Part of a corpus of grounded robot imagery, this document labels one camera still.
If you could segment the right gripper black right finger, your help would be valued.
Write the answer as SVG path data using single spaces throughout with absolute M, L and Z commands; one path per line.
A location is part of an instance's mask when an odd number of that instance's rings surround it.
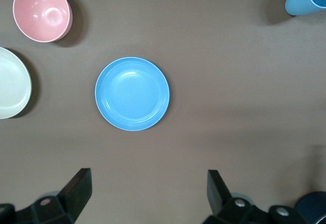
M 268 211 L 261 210 L 247 195 L 231 193 L 217 170 L 207 172 L 207 199 L 212 214 L 204 223 L 313 223 L 289 206 L 272 205 Z

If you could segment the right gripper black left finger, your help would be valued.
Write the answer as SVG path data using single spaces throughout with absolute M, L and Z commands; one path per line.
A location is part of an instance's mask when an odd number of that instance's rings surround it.
M 75 223 L 91 195 L 91 169 L 82 168 L 57 194 L 45 195 L 24 209 L 1 203 L 1 223 Z

